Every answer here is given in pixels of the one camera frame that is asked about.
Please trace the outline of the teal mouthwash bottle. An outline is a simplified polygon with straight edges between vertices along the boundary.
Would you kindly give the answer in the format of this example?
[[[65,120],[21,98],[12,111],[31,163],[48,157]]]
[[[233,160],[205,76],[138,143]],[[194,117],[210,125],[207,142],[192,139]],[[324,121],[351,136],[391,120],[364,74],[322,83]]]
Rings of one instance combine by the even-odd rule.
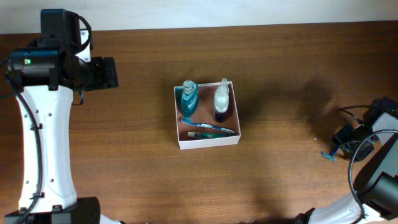
[[[183,93],[181,98],[182,114],[184,117],[191,117],[198,106],[198,84],[186,80],[183,83]]]

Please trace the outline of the blue white toothbrush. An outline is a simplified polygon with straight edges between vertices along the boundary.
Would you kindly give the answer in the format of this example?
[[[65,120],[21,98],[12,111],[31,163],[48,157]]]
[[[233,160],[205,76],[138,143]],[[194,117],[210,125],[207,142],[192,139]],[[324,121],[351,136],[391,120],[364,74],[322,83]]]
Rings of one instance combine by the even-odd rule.
[[[206,123],[194,123],[190,118],[187,117],[181,117],[180,118],[180,122],[183,124],[187,124],[189,126],[195,126],[195,127],[201,127],[201,128],[209,128],[209,129],[215,129],[218,131],[222,131],[222,132],[226,132],[229,134],[235,134],[236,132],[233,131],[232,129],[228,129],[228,128],[223,128],[220,126],[215,126],[212,124],[206,124]]]

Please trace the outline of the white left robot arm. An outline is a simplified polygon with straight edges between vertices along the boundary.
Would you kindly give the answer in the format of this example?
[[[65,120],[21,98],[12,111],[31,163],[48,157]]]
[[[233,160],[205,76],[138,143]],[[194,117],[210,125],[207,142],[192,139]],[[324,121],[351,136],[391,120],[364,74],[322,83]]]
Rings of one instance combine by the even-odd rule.
[[[22,116],[24,183],[6,223],[110,223],[96,197],[77,196],[70,166],[74,93],[115,88],[112,58],[91,57],[91,30],[44,32],[7,59]]]

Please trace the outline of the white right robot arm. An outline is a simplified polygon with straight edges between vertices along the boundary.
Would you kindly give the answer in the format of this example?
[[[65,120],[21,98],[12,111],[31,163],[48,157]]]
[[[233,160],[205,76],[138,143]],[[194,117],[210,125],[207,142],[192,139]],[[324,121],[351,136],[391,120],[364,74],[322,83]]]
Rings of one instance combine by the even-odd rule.
[[[323,157],[333,161],[338,150],[349,160],[350,194],[335,203],[297,215],[294,223],[369,223],[397,218],[397,102],[384,97],[366,106],[358,126],[343,126],[334,136],[334,150]]]

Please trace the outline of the blue disposable razor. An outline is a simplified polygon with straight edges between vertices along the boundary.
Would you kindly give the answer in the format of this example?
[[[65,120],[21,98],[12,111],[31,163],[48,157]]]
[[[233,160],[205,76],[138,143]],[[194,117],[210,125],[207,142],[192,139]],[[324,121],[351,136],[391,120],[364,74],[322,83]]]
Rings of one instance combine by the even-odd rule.
[[[324,157],[324,158],[326,158],[326,159],[328,159],[328,160],[330,160],[330,161],[336,161],[336,157],[335,157],[335,155],[336,155],[336,153],[338,152],[338,150],[339,150],[339,148],[340,148],[340,146],[339,145],[336,145],[335,147],[334,147],[334,149],[330,152],[330,153],[326,153],[326,152],[321,152],[321,155]]]

